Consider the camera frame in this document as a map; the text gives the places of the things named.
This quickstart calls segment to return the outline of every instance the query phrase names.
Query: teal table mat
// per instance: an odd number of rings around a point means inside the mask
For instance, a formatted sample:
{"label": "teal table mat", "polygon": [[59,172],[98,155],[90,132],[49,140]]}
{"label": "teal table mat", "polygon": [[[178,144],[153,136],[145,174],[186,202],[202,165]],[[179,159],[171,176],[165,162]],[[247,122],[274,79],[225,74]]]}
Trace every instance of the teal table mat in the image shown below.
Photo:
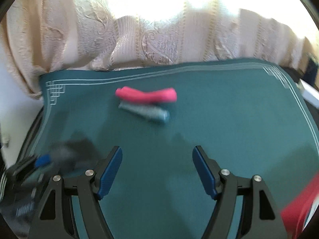
{"label": "teal table mat", "polygon": [[[259,174],[279,208],[318,171],[317,127],[292,79],[265,61],[65,70],[41,76],[40,85],[45,114],[31,154],[81,139],[91,141],[100,158],[115,145],[123,150],[111,191],[100,202],[116,239],[201,238],[215,202],[192,163],[196,145],[235,175]],[[123,86],[175,88],[177,102],[161,105],[170,122],[118,109],[114,93]],[[73,202],[79,234],[87,238],[77,197]],[[229,238],[236,235],[240,208],[238,200]]]}

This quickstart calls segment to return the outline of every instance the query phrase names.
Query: pink foam piece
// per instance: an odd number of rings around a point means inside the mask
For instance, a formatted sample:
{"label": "pink foam piece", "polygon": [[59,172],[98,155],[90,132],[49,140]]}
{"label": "pink foam piece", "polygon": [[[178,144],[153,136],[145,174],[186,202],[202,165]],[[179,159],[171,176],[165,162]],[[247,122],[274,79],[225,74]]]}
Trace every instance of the pink foam piece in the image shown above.
{"label": "pink foam piece", "polygon": [[297,238],[302,232],[307,214],[315,197],[319,194],[319,174],[317,174],[304,190],[281,211],[287,232]]}
{"label": "pink foam piece", "polygon": [[115,95],[122,100],[136,104],[176,102],[177,94],[174,88],[167,88],[154,92],[142,92],[127,86],[118,88]]}

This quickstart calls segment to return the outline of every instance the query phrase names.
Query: lace curtain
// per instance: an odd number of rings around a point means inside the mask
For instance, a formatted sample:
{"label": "lace curtain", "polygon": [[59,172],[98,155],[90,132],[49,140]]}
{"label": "lace curtain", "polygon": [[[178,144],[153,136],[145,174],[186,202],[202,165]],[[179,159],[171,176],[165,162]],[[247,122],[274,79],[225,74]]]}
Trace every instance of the lace curtain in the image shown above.
{"label": "lace curtain", "polygon": [[319,35],[311,18],[305,38],[297,33],[300,28],[296,32],[238,3],[16,0],[1,22],[0,42],[8,71],[33,98],[41,96],[39,76],[61,69],[109,70],[256,57],[304,71],[307,53],[318,53]]}

